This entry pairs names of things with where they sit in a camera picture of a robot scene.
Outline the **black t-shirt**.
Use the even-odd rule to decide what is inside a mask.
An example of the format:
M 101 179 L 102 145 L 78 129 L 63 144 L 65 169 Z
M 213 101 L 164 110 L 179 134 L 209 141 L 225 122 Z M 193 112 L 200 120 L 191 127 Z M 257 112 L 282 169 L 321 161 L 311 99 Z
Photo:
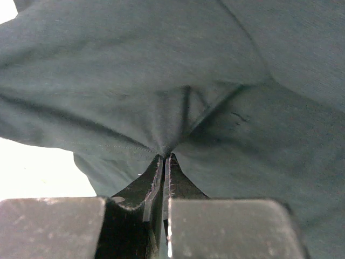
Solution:
M 1 137 L 73 152 L 98 195 L 174 153 L 206 195 L 276 197 L 344 258 L 344 1 L 17 1 Z

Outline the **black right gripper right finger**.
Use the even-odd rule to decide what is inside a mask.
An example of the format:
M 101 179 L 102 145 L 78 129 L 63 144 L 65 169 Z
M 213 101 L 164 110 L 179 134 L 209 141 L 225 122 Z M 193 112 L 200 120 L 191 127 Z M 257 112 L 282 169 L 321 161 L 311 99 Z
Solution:
M 207 258 L 205 195 L 182 171 L 175 154 L 164 165 L 163 223 L 169 258 Z

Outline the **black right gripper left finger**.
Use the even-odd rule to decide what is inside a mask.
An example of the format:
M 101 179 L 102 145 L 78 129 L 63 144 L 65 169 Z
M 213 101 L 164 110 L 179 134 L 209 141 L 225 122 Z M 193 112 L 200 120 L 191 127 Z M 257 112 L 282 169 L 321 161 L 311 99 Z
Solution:
M 163 207 L 164 160 L 106 202 L 96 258 L 158 258 Z

